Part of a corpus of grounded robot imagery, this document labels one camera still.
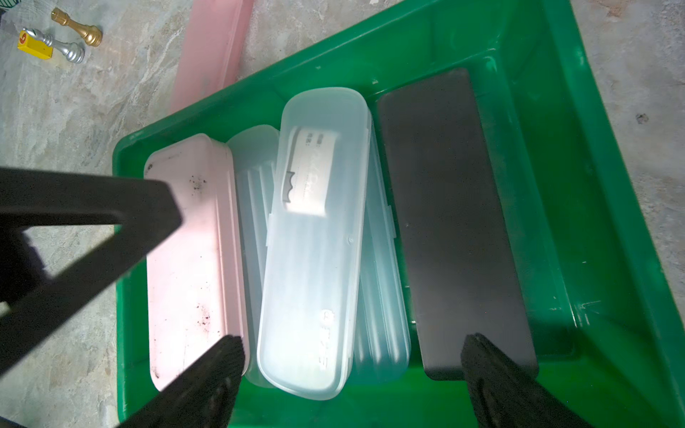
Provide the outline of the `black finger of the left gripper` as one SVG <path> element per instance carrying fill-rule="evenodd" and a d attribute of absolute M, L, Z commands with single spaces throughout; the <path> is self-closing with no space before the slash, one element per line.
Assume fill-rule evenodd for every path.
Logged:
<path fill-rule="evenodd" d="M 1 170 L 1 371 L 6 373 L 182 223 L 162 181 Z M 36 226 L 120 229 L 48 276 L 26 237 Z"/>

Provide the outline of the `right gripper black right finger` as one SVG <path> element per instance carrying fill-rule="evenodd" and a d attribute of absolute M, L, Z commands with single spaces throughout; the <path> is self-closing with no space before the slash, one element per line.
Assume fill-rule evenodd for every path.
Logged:
<path fill-rule="evenodd" d="M 480 427 L 589 427 L 480 333 L 465 338 L 464 377 Z"/>

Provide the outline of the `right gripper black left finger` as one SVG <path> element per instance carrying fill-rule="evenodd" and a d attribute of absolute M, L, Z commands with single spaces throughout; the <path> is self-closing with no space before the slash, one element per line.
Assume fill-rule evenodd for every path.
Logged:
<path fill-rule="evenodd" d="M 243 379 L 245 352 L 227 335 L 122 427 L 227 427 Z"/>

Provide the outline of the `pink opaque pencil case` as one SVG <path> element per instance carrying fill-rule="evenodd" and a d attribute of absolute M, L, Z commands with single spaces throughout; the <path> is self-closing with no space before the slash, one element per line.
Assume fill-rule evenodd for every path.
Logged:
<path fill-rule="evenodd" d="M 146 258 L 150 374 L 162 391 L 226 335 L 250 348 L 233 156 L 198 134 L 150 155 L 182 225 Z"/>

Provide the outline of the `black pencil case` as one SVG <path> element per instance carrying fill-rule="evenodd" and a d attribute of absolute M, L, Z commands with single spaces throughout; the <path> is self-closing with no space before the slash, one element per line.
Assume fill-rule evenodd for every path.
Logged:
<path fill-rule="evenodd" d="M 464 376 L 469 335 L 539 371 L 501 198 L 467 70 L 382 96 L 376 105 L 424 371 Z"/>

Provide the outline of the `green plastic storage tray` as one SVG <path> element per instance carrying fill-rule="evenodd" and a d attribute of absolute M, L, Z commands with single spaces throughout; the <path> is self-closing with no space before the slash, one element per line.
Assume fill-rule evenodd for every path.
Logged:
<path fill-rule="evenodd" d="M 684 424 L 684 330 L 567 1 L 404 1 L 119 141 L 118 177 L 198 133 L 278 126 L 285 103 L 469 71 L 540 361 L 596 427 Z"/>

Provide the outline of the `clear frosted pencil case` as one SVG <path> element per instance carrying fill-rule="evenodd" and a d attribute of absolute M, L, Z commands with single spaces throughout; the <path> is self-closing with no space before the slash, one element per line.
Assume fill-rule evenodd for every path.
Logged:
<path fill-rule="evenodd" d="M 278 142 L 278 130 L 269 125 L 248 128 L 228 141 L 235 168 L 250 340 L 246 377 L 262 388 L 272 387 L 260 372 L 256 355 Z"/>

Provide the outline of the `light teal pencil case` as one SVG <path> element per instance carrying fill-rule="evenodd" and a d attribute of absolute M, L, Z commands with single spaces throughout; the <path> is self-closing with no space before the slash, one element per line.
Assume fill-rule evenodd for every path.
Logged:
<path fill-rule="evenodd" d="M 353 367 L 348 379 L 353 385 L 392 382 L 404 375 L 410 363 L 410 331 L 395 238 L 378 144 L 373 141 L 367 173 Z"/>

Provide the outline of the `translucent pink pencil case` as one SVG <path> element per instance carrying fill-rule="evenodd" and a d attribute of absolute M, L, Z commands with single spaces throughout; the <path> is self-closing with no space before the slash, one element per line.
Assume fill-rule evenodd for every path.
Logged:
<path fill-rule="evenodd" d="M 171 94 L 170 114 L 237 81 L 252 13 L 251 0 L 193 2 Z"/>

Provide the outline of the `silver metal bolt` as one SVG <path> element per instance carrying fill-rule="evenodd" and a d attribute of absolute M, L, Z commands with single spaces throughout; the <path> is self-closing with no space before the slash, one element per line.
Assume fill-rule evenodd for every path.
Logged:
<path fill-rule="evenodd" d="M 60 52 L 68 62 L 80 64 L 84 61 L 86 52 L 85 49 L 76 42 L 65 43 L 56 40 L 51 35 L 45 35 L 40 30 L 23 28 L 24 32 L 33 39 L 43 43 L 47 47 L 51 47 Z"/>

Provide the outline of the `brass metal fitting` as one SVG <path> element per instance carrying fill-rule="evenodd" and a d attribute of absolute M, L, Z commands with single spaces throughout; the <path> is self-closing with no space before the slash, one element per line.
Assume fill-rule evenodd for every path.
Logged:
<path fill-rule="evenodd" d="M 88 46 L 98 47 L 103 40 L 103 32 L 95 25 L 85 25 L 74 21 L 63 10 L 55 7 L 51 12 L 51 19 L 61 26 L 74 30 Z"/>

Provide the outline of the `yellow small cube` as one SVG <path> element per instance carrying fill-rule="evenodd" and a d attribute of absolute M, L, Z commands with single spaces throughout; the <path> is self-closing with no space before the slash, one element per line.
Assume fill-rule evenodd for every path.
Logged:
<path fill-rule="evenodd" d="M 53 56 L 53 48 L 46 45 L 29 35 L 26 30 L 22 30 L 19 35 L 17 48 L 23 53 L 27 53 L 41 60 L 50 60 Z"/>

